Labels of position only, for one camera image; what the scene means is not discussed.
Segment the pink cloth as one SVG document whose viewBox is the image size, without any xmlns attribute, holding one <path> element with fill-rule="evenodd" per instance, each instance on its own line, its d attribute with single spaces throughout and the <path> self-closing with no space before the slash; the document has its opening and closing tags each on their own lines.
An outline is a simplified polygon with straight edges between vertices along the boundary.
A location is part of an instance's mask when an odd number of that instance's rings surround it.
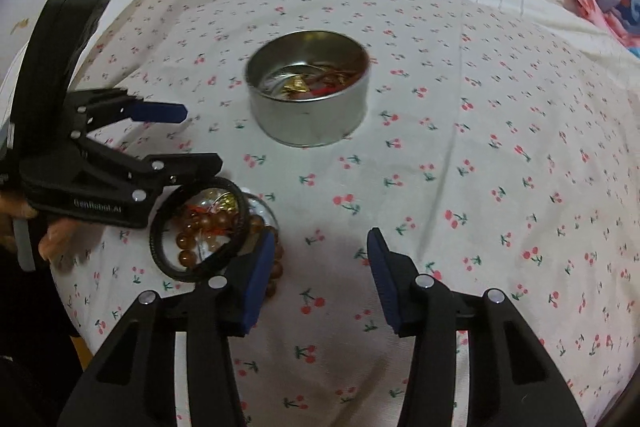
<svg viewBox="0 0 640 427">
<path fill-rule="evenodd" d="M 605 30 L 634 56 L 639 56 L 639 36 L 631 34 L 613 13 L 603 12 L 597 0 L 573 1 L 579 17 Z"/>
</svg>

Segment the jewelry pile in tin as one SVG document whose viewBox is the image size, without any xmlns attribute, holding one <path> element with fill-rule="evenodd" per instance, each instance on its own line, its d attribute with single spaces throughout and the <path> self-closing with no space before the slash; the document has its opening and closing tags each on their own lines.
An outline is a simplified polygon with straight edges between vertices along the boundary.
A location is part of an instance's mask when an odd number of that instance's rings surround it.
<svg viewBox="0 0 640 427">
<path fill-rule="evenodd" d="M 342 66 L 284 66 L 259 83 L 259 91 L 277 100 L 308 100 L 340 92 L 356 83 L 361 70 Z"/>
</svg>

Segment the round silver metal tin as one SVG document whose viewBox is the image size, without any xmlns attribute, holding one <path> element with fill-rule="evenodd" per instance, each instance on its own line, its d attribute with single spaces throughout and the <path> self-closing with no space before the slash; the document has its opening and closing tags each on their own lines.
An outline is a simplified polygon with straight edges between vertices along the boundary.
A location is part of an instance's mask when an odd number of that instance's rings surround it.
<svg viewBox="0 0 640 427">
<path fill-rule="evenodd" d="M 325 30 L 271 40 L 247 61 L 244 80 L 260 129 L 295 147 L 346 138 L 367 114 L 371 60 L 356 40 Z"/>
</svg>

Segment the silver metal bangle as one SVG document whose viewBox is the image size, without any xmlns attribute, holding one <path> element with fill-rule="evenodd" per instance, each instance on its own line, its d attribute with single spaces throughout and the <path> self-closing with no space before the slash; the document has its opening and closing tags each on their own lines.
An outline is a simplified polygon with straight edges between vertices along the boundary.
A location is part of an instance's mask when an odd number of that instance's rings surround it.
<svg viewBox="0 0 640 427">
<path fill-rule="evenodd" d="M 263 229 L 269 229 L 277 236 L 280 227 L 279 222 L 271 208 L 257 195 L 243 193 L 248 209 L 248 233 L 259 234 Z"/>
</svg>

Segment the cherry print bed sheet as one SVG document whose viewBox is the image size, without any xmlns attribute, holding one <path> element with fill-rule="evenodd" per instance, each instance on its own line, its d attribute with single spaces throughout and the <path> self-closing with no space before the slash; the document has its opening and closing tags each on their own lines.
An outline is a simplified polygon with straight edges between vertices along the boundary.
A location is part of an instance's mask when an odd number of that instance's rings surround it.
<svg viewBox="0 0 640 427">
<path fill-rule="evenodd" d="M 346 139 L 293 148 L 252 115 L 264 43 L 326 29 L 371 57 Z M 589 425 L 639 360 L 639 62 L 561 0 L 134 0 L 79 88 L 178 102 L 180 126 L 119 124 L 134 156 L 215 152 L 282 230 L 284 273 L 232 345 L 252 426 L 391 426 L 412 344 L 386 325 L 366 254 L 455 291 L 502 289 Z"/>
</svg>

